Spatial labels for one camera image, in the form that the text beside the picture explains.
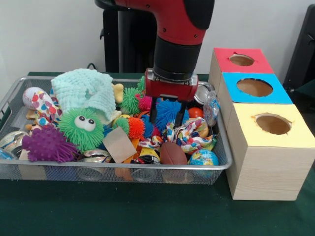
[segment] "red box top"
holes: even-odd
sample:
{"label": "red box top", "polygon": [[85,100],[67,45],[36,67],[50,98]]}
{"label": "red box top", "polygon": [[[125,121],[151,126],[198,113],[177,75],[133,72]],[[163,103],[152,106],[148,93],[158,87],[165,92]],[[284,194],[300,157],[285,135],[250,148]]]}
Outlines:
{"label": "red box top", "polygon": [[274,73],[260,49],[214,48],[221,72]]}

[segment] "yellow box top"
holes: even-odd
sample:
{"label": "yellow box top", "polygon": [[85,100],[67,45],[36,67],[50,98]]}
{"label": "yellow box top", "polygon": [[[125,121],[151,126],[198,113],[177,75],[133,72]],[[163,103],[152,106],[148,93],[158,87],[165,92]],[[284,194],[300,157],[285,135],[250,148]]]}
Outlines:
{"label": "yellow box top", "polygon": [[295,105],[234,103],[234,108],[248,146],[315,148]]}

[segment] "white wall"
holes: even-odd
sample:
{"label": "white wall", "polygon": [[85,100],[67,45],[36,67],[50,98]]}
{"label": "white wall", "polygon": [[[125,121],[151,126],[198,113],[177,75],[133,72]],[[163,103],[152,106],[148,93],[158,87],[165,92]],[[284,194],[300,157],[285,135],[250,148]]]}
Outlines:
{"label": "white wall", "polygon": [[[213,47],[261,48],[283,80],[314,0],[216,0],[196,67],[208,73]],[[0,0],[0,99],[29,71],[104,70],[102,10],[93,0]]]}

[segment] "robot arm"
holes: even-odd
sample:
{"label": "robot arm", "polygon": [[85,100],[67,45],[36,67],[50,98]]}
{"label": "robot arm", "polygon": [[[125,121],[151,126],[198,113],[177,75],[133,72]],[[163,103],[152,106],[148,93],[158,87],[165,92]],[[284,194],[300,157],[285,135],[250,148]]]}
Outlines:
{"label": "robot arm", "polygon": [[193,74],[215,0],[104,0],[107,4],[152,12],[157,20],[153,69],[146,71],[146,94],[153,98],[150,121],[156,117],[156,99],[178,100],[182,123],[186,102],[193,100],[198,76]]}

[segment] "purple spiky ball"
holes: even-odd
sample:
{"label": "purple spiky ball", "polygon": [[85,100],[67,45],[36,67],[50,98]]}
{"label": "purple spiky ball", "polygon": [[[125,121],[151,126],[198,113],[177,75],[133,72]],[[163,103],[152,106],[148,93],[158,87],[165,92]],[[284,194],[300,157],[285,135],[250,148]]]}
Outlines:
{"label": "purple spiky ball", "polygon": [[29,151],[30,161],[72,161],[78,153],[76,146],[66,141],[66,137],[53,126],[35,129],[31,136],[22,140],[22,148]]}

